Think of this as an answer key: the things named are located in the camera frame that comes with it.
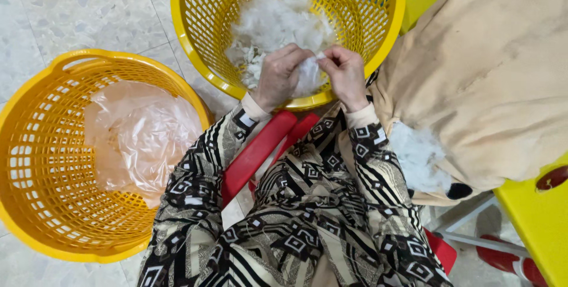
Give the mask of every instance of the basket handle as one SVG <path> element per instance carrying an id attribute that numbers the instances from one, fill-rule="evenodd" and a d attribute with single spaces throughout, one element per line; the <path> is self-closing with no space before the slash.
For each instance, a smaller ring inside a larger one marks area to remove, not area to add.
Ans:
<path id="1" fill-rule="evenodd" d="M 57 56 L 51 62 L 50 67 L 54 72 L 65 72 L 70 74 L 68 69 L 64 69 L 65 66 L 72 62 L 87 58 L 102 58 L 105 61 L 114 61 L 114 57 L 109 51 L 105 51 L 103 49 L 80 49 L 77 51 L 68 51 L 67 53 Z"/>

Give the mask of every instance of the person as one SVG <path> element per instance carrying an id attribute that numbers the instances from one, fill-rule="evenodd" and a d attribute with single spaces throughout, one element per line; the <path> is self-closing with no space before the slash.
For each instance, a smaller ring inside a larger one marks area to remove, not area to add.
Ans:
<path id="1" fill-rule="evenodd" d="M 266 56 L 259 86 L 189 148 L 161 197 L 138 286 L 451 286 L 365 95 L 362 58 L 340 46 L 324 54 L 340 102 L 266 171 L 252 210 L 226 230 L 223 171 L 292 95 L 313 52 L 289 44 Z M 345 130 L 356 175 L 337 145 Z"/>

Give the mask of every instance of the patterned shirt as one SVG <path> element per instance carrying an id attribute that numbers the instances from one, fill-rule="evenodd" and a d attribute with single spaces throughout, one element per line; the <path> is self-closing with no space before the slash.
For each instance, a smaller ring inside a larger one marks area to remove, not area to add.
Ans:
<path id="1" fill-rule="evenodd" d="M 138 286 L 311 286 L 323 258 L 341 286 L 451 286 L 379 121 L 348 128 L 339 104 L 266 171 L 245 219 L 223 230 L 223 171 L 256 125 L 239 104 L 175 167 Z"/>

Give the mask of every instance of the basket rim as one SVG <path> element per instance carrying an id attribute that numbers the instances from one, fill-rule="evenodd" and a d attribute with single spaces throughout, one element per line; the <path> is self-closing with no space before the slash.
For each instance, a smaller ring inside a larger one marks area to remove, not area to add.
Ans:
<path id="1" fill-rule="evenodd" d="M 25 96 L 25 94 L 36 84 L 40 83 L 46 77 L 49 77 L 55 69 L 62 69 L 65 64 L 69 62 L 81 59 L 81 58 L 112 58 L 112 59 L 128 59 L 135 60 L 147 66 L 154 67 L 163 73 L 163 75 L 168 76 L 176 84 L 178 84 L 184 91 L 189 95 L 189 98 L 195 104 L 201 104 L 202 106 L 194 106 L 195 110 L 198 112 L 199 120 L 201 121 L 202 130 L 206 131 L 213 121 L 208 114 L 209 110 L 207 105 L 202 101 L 202 99 L 195 93 L 195 91 L 190 87 L 190 85 L 172 69 L 155 61 L 151 58 L 141 56 L 138 54 L 127 53 L 122 51 L 105 51 L 102 49 L 82 49 L 78 51 L 69 51 L 67 53 L 57 56 L 49 66 L 34 75 L 31 79 L 27 80 L 19 89 L 12 95 L 12 97 L 5 103 L 4 108 L 0 111 L 0 133 L 6 126 L 8 114 L 14 108 L 14 106 Z M 21 229 L 11 218 L 10 214 L 4 207 L 2 200 L 0 199 L 0 219 L 4 222 L 4 226 L 19 240 L 24 242 L 25 245 L 32 248 L 33 250 L 45 254 L 46 256 L 53 257 L 60 260 L 66 260 L 68 262 L 98 262 L 101 264 L 107 264 L 110 262 L 119 262 L 128 257 L 134 256 L 139 252 L 146 249 L 151 238 L 151 234 L 147 237 L 139 239 L 133 242 L 135 246 L 123 249 L 118 247 L 117 250 L 120 252 L 108 256 L 100 256 L 97 254 L 89 253 L 74 253 L 69 251 L 63 251 L 55 247 L 48 246 L 39 240 L 36 240 L 23 229 Z"/>
<path id="2" fill-rule="evenodd" d="M 404 17 L 406 0 L 394 0 L 394 4 L 394 13 L 390 29 L 387 32 L 385 40 L 381 45 L 379 51 L 377 51 L 377 53 L 365 65 L 365 78 L 368 78 L 385 60 L 388 52 L 390 52 L 390 50 L 393 48 L 394 42 L 399 35 Z M 207 67 L 207 65 L 203 63 L 203 60 L 195 51 L 193 44 L 191 44 L 191 42 L 189 41 L 189 36 L 186 32 L 187 30 L 183 26 L 181 0 L 170 0 L 170 9 L 172 11 L 172 21 L 174 23 L 176 36 L 195 69 L 206 80 L 208 80 L 210 84 L 217 87 L 219 90 L 222 90 L 225 94 L 236 99 L 242 99 L 246 94 L 246 90 L 240 87 L 232 86 L 219 78 L 215 73 L 209 70 L 209 67 Z M 336 99 L 336 96 L 330 88 L 327 91 L 323 91 L 313 96 L 288 100 L 288 102 L 284 104 L 282 109 L 287 109 L 290 111 L 305 111 L 327 104 L 334 99 Z"/>

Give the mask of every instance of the white stuffing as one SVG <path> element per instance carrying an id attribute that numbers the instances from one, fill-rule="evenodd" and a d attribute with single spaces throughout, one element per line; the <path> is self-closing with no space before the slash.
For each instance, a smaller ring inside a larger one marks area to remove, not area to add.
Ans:
<path id="1" fill-rule="evenodd" d="M 266 55 L 296 43 L 318 57 L 335 41 L 333 27 L 326 15 L 309 9 L 312 0 L 250 0 L 240 4 L 240 18 L 232 25 L 233 43 L 225 55 L 234 66 L 243 68 L 241 81 L 247 88 L 258 86 Z M 300 81 L 293 97 L 310 96 L 327 78 L 316 58 L 305 60 L 299 68 Z"/>
<path id="2" fill-rule="evenodd" d="M 432 131 L 414 130 L 396 122 L 388 139 L 401 164 L 408 189 L 424 192 L 450 189 L 450 175 L 435 166 L 446 155 Z"/>

